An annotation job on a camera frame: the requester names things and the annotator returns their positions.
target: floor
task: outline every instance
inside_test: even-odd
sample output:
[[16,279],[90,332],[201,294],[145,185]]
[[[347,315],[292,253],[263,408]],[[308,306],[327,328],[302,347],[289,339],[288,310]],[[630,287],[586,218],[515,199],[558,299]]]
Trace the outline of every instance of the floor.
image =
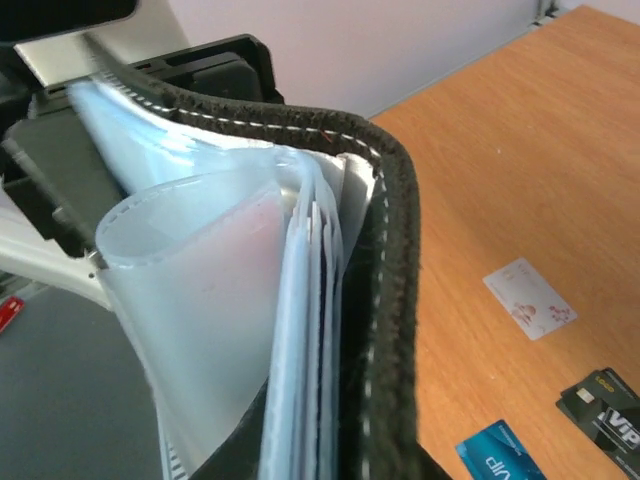
[[0,335],[0,478],[162,478],[142,368],[116,318],[53,288]]

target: wallet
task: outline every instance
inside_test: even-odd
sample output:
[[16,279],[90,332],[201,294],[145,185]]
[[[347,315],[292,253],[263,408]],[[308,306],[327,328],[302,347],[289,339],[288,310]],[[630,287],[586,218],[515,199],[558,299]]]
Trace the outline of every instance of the wallet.
[[[413,164],[403,146],[350,113],[222,99],[169,85],[121,64],[92,36],[83,38],[98,75],[154,115],[208,132],[331,156],[355,154],[369,162],[375,187],[342,280],[340,362],[333,373],[339,377],[337,468],[324,478],[450,478],[417,441],[414,341],[420,204]],[[101,165],[74,165],[76,175],[85,178],[86,192],[95,185],[100,194],[91,205],[67,197],[46,169],[31,163],[20,148],[19,127],[10,132],[5,147],[61,206],[87,248],[95,247],[100,219],[124,197],[122,187]],[[193,480],[257,478],[267,390],[265,384]]]

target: card stack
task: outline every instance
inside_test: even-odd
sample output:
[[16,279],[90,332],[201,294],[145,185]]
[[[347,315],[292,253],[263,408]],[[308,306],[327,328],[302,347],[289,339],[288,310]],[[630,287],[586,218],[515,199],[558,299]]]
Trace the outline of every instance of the card stack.
[[618,467],[640,480],[640,401],[611,368],[562,392],[556,405]]

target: wooden table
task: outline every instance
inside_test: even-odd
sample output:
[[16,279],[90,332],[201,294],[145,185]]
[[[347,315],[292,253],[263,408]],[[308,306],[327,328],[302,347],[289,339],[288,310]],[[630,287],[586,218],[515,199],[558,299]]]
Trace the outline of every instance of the wooden table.
[[[613,367],[640,392],[640,27],[580,8],[375,119],[420,183],[421,443],[505,419],[550,479],[626,478],[554,405]],[[482,283],[525,257],[578,312],[531,341]]]

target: card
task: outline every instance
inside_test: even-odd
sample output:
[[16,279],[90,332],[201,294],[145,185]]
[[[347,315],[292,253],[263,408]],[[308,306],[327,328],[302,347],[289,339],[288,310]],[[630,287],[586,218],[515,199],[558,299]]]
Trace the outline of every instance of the card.
[[474,480],[546,478],[504,420],[465,440],[456,451]]
[[640,480],[640,402],[613,370],[591,373],[556,405],[629,478]]
[[486,276],[483,281],[530,340],[537,340],[578,318],[524,258]]

